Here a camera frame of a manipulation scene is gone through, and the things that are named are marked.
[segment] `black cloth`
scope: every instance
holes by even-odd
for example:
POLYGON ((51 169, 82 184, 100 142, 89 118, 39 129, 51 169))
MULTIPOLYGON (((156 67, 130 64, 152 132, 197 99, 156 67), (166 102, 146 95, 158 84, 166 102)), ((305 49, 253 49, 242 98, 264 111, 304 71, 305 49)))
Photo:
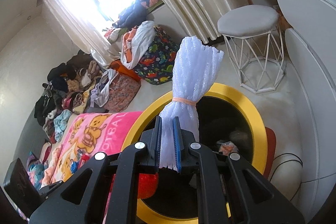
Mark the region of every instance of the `black cloth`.
POLYGON ((60 75, 65 74, 65 73, 68 75, 68 78, 71 80, 76 78, 76 71, 74 70, 74 68, 71 65, 66 65, 65 63, 61 63, 56 68, 53 68, 50 70, 47 76, 47 80, 49 82, 53 80, 54 78, 59 77, 60 75))
POLYGON ((40 126, 44 126, 45 118, 48 114, 56 108, 55 101, 52 97, 48 95, 43 95, 35 103, 35 112, 34 117, 37 119, 37 122, 40 126))
POLYGON ((52 87, 56 90, 68 93, 68 84, 63 77, 56 77, 51 81, 52 87))
POLYGON ((135 26, 140 26, 142 22, 146 21, 147 14, 148 11, 141 5, 140 0, 135 0, 132 5, 119 14, 119 21, 113 26, 116 28, 132 29, 135 26))
POLYGON ((146 21, 146 17, 147 9, 140 3, 136 3, 118 21, 118 28, 132 29, 135 26, 140 26, 142 22, 146 21))
POLYGON ((67 65, 75 67, 77 70, 81 68, 88 69, 90 62, 93 60, 92 56, 89 54, 82 54, 78 52, 77 55, 74 55, 68 62, 67 65))
POLYGON ((51 89, 50 86, 48 86, 45 88, 40 99, 35 103, 34 117, 40 126, 44 126, 45 118, 55 108, 63 109, 62 96, 59 93, 59 91, 51 89))

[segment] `pink floral bag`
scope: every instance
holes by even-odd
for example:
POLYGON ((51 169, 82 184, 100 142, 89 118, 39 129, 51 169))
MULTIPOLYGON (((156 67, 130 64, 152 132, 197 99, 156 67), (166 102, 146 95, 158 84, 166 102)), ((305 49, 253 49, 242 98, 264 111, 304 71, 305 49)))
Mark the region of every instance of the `pink floral bag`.
POLYGON ((122 112, 128 107, 140 87, 141 84, 133 78, 118 73, 110 84, 110 96, 104 108, 115 113, 122 112))

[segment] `orange bag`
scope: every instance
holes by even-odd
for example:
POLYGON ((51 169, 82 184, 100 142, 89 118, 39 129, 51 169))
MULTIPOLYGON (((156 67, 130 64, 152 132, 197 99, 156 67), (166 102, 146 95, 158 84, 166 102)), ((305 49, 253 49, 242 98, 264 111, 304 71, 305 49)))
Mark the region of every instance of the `orange bag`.
POLYGON ((133 70, 127 69, 120 61, 120 59, 116 61, 112 61, 110 66, 108 67, 109 69, 114 69, 117 72, 120 72, 122 74, 125 74, 131 78, 133 78, 135 81, 140 82, 141 78, 139 75, 137 75, 133 70))

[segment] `white wall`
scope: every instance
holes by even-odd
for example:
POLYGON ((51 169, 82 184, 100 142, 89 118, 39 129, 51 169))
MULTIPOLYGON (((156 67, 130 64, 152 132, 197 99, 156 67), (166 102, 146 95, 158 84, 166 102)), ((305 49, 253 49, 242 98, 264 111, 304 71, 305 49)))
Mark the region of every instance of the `white wall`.
POLYGON ((42 16, 59 40, 71 51, 72 55, 76 55, 79 51, 79 47, 72 42, 71 38, 57 21, 56 17, 54 17, 48 7, 44 4, 42 5, 42 16))
POLYGON ((0 52, 0 182, 11 163, 26 120, 43 92, 50 69, 71 51, 38 16, 0 52))
POLYGON ((181 44, 182 39, 188 36, 166 4, 151 12, 147 16, 147 20, 152 20, 155 24, 161 25, 177 44, 181 44))

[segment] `metal screw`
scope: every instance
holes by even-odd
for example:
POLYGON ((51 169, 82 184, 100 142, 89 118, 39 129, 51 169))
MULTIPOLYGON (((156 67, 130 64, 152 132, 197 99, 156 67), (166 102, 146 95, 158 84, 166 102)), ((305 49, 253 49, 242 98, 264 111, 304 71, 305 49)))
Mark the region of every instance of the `metal screw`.
POLYGON ((238 153, 231 153, 230 154, 230 158, 232 160, 239 160, 240 159, 240 155, 238 153))
POLYGON ((143 143, 143 142, 137 142, 137 143, 134 144, 134 146, 135 146, 136 149, 142 149, 142 148, 144 148, 146 145, 145 145, 145 143, 143 143))
POLYGON ((201 145, 200 145, 199 143, 192 143, 192 144, 190 145, 190 147, 191 147, 192 149, 197 150, 197 149, 200 149, 200 148, 201 148, 201 145))
POLYGON ((96 160, 102 160, 102 159, 105 158, 105 154, 103 152, 98 152, 98 153, 95 154, 94 158, 96 160))

